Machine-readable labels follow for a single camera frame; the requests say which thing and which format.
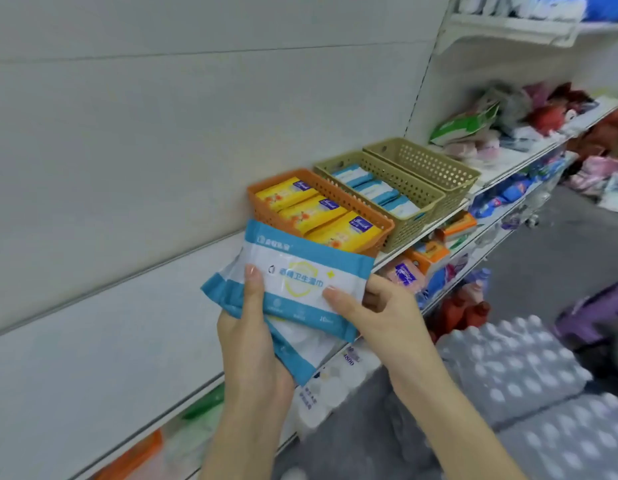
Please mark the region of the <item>person's left hand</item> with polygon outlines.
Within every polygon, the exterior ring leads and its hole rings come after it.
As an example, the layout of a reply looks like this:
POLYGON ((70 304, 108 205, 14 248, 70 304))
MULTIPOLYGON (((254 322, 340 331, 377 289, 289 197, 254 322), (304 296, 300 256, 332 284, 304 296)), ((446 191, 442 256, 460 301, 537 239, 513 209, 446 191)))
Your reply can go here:
POLYGON ((235 319, 222 311, 217 321, 225 377, 225 395, 248 393, 266 397, 295 389, 289 371, 275 357, 273 341, 263 317, 235 319))

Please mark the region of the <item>yellow tissue packet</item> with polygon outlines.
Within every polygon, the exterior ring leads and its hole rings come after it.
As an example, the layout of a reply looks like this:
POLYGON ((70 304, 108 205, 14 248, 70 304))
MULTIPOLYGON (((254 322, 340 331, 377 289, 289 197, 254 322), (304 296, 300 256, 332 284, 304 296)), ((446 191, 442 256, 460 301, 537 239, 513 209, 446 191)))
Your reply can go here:
POLYGON ((318 190, 298 177, 291 177, 255 193, 255 197, 268 209, 279 212, 309 200, 319 194, 318 190))
POLYGON ((348 210, 336 201, 318 194, 308 200, 282 209, 278 215, 298 233, 306 235, 316 228, 346 215, 347 212, 348 210))
POLYGON ((349 211, 306 234, 305 239, 341 251, 359 252, 369 243, 375 242, 381 233, 380 227, 357 212, 349 211))

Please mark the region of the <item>white toilet roll pack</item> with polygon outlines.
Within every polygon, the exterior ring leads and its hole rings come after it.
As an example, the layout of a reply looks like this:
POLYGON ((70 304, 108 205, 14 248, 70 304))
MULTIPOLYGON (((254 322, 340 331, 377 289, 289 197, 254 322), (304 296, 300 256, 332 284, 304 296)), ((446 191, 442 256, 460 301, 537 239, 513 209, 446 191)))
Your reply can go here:
POLYGON ((334 355, 305 386, 298 387, 291 409, 298 439, 305 440, 316 433, 381 365, 368 343, 357 339, 334 355))

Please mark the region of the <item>green white package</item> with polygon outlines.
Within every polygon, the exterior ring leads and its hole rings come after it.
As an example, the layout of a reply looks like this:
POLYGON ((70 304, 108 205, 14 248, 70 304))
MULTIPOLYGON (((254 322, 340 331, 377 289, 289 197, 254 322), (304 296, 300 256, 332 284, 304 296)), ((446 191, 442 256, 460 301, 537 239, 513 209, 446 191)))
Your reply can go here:
POLYGON ((467 111, 458 113, 436 126, 429 143, 444 146, 489 129, 498 115, 500 103, 495 99, 479 100, 467 111))

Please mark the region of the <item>person's left forearm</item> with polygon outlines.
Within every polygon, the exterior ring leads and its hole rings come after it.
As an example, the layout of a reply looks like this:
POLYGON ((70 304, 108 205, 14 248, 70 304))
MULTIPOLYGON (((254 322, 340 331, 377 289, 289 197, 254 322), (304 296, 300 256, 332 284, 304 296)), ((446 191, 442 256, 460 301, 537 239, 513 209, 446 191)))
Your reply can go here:
POLYGON ((271 480, 294 389, 266 397, 225 395, 198 480, 271 480))

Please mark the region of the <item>pink packets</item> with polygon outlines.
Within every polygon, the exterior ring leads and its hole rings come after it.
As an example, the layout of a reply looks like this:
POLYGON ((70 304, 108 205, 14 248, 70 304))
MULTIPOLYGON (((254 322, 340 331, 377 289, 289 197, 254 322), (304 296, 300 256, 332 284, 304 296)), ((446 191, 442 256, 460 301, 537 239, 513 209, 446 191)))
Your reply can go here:
POLYGON ((448 143, 442 153, 457 161, 480 164, 494 164, 500 156, 500 136, 498 130, 480 130, 468 137, 448 143))

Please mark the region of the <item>blue white wet wipe packet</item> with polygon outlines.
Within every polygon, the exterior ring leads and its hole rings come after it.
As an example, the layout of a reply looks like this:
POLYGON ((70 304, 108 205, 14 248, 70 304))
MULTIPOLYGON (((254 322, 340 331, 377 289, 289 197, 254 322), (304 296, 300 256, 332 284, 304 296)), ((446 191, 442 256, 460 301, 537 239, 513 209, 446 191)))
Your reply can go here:
POLYGON ((266 315, 303 324, 352 342, 356 327, 336 313, 322 293, 329 287, 361 301, 374 259, 336 250, 250 219, 241 262, 260 270, 266 315))
MULTIPOLYGON (((241 318, 242 306, 229 304, 224 295, 231 272, 244 268, 240 258, 240 255, 235 256, 201 286, 201 291, 213 303, 235 319, 241 318)), ((264 322, 271 334, 275 356, 299 386, 305 386, 332 352, 342 345, 340 339, 304 324, 272 315, 264 315, 264 322)))

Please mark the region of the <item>orange plastic basket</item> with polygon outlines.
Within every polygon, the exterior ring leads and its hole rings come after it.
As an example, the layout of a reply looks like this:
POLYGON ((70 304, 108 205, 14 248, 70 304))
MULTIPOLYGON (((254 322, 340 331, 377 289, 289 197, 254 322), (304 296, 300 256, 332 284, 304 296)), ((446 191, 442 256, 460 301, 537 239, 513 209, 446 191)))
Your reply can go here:
POLYGON ((393 222, 334 183, 295 169, 247 188, 257 221, 333 248, 376 257, 393 222))

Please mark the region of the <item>row of blue packets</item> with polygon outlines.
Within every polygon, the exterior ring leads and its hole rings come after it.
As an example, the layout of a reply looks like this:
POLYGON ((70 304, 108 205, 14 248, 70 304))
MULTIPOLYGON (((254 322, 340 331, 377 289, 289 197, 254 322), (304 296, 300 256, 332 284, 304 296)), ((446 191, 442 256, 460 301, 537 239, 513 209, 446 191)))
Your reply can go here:
POLYGON ((564 169, 567 162, 564 155, 535 161, 476 196, 468 213, 475 219, 490 217, 496 208, 519 201, 533 185, 549 181, 564 169))

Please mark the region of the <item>small blue white packet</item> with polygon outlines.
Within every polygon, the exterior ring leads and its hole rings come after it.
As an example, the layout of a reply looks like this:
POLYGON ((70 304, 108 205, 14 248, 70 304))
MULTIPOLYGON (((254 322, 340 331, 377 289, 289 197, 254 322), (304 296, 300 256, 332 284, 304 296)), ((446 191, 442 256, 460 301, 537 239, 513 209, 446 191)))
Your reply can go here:
POLYGON ((354 190, 378 206, 383 206, 400 196, 398 190, 380 179, 357 185, 354 190))
POLYGON ((375 179, 373 173, 362 168, 359 164, 353 164, 344 169, 334 171, 331 176, 351 188, 358 187, 375 179))
POLYGON ((397 219, 417 219, 422 214, 421 208, 405 195, 383 203, 381 208, 397 219))

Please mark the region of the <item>purple plastic stool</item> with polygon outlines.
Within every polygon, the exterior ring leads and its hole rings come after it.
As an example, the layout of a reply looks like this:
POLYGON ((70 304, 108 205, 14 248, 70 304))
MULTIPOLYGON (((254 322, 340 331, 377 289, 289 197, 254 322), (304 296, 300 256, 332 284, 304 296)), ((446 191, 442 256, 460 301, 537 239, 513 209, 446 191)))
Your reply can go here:
POLYGON ((618 282, 564 309, 550 330, 572 351, 613 338, 618 334, 618 282))

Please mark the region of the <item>orange package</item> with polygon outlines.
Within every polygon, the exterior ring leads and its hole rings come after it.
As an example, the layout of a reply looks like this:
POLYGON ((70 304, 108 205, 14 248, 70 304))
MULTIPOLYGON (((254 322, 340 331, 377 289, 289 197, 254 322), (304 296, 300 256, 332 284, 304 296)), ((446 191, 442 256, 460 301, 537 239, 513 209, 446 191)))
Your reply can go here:
POLYGON ((163 437, 158 429, 97 472, 91 480, 127 480, 129 475, 145 462, 151 460, 161 450, 162 446, 163 437))

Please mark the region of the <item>beige plastic basket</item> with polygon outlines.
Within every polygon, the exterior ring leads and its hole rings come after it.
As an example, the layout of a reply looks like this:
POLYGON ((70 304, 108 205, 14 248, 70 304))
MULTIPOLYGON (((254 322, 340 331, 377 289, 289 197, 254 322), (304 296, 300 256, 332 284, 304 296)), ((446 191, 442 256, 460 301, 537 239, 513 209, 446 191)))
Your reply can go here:
POLYGON ((320 161, 313 168, 321 177, 341 187, 357 201, 361 201, 368 208, 379 212, 393 222, 393 230, 381 240, 381 250, 385 253, 407 244, 410 239, 422 231, 425 225, 431 221, 436 206, 444 198, 444 193, 432 184, 428 184, 423 179, 398 168, 393 163, 362 150, 320 161), (377 202, 380 191, 375 191, 371 196, 366 196, 353 183, 346 183, 341 177, 337 177, 337 172, 346 169, 362 169, 370 173, 372 180, 378 180, 385 184, 383 188, 397 192, 397 197, 391 199, 391 203, 398 198, 405 197, 407 203, 412 203, 415 206, 415 210, 409 214, 403 212, 400 216, 397 207, 389 209, 389 203, 380 205, 377 202))
POLYGON ((403 137, 366 145, 363 151, 441 190, 444 198, 434 207, 434 219, 458 208, 481 176, 480 171, 403 137))

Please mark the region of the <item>person's right forearm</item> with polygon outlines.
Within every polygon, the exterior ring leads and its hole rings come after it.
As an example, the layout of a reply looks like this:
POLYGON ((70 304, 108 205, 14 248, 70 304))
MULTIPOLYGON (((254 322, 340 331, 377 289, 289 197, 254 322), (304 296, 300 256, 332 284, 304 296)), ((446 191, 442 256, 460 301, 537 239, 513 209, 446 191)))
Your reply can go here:
POLYGON ((424 366, 409 361, 387 369, 447 480, 528 480, 441 361, 424 366))

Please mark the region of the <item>green packet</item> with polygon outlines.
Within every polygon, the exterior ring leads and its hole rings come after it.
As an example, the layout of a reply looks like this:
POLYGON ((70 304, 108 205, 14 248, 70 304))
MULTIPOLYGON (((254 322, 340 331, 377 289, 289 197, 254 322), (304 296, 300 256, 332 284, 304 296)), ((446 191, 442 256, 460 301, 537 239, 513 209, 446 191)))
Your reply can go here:
POLYGON ((225 384, 220 383, 217 387, 204 395, 200 400, 192 404, 180 416, 184 421, 195 420, 220 406, 225 401, 225 384))

